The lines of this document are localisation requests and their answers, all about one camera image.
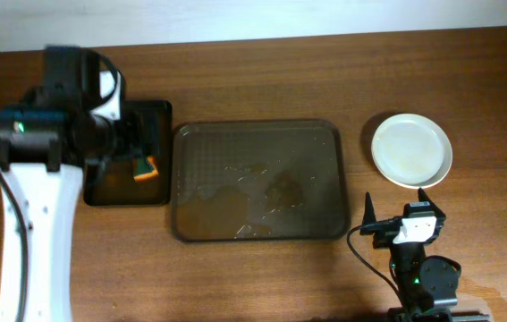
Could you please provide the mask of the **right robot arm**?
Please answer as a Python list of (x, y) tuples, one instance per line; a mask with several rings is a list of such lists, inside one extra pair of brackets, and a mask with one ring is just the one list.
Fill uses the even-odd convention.
[(418, 189), (418, 201), (403, 207), (403, 213), (377, 220), (369, 193), (365, 197), (362, 223), (349, 230), (373, 237), (375, 250), (390, 251), (390, 277), (381, 274), (351, 248), (355, 257), (385, 280), (395, 292), (401, 306), (389, 309), (389, 321), (489, 321), (487, 314), (452, 313), (458, 304), (456, 291), (461, 265), (446, 257), (428, 256), (425, 247), (434, 242), (444, 227), (446, 214)]

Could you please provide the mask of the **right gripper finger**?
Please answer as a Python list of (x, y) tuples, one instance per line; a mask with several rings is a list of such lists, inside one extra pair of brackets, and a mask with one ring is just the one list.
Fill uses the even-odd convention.
[(365, 196), (365, 207), (362, 223), (374, 224), (375, 222), (376, 222), (376, 214), (373, 206), (373, 201), (370, 193), (367, 191)]
[(427, 193), (424, 189), (418, 188), (418, 201), (419, 202), (428, 202), (431, 203), (432, 200), (427, 196)]

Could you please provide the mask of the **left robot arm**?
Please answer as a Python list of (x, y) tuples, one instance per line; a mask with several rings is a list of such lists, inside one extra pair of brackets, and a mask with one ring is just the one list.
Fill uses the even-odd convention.
[(49, 46), (44, 58), (43, 84), (0, 111), (0, 321), (71, 320), (80, 193), (116, 161), (132, 162), (138, 182), (160, 173), (156, 131), (124, 110), (125, 79), (107, 57)]

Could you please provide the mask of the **pale green plate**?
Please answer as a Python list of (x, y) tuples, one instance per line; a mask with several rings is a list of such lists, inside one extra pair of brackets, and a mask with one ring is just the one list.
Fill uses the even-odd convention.
[(398, 186), (426, 189), (452, 168), (452, 144), (444, 130), (419, 114), (396, 114), (376, 128), (371, 156), (379, 173)]

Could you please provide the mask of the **green and orange sponge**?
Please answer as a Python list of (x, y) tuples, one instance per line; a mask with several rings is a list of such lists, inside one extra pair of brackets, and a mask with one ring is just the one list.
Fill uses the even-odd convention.
[(156, 160), (152, 156), (138, 157), (132, 162), (132, 165), (135, 182), (151, 180), (159, 175)]

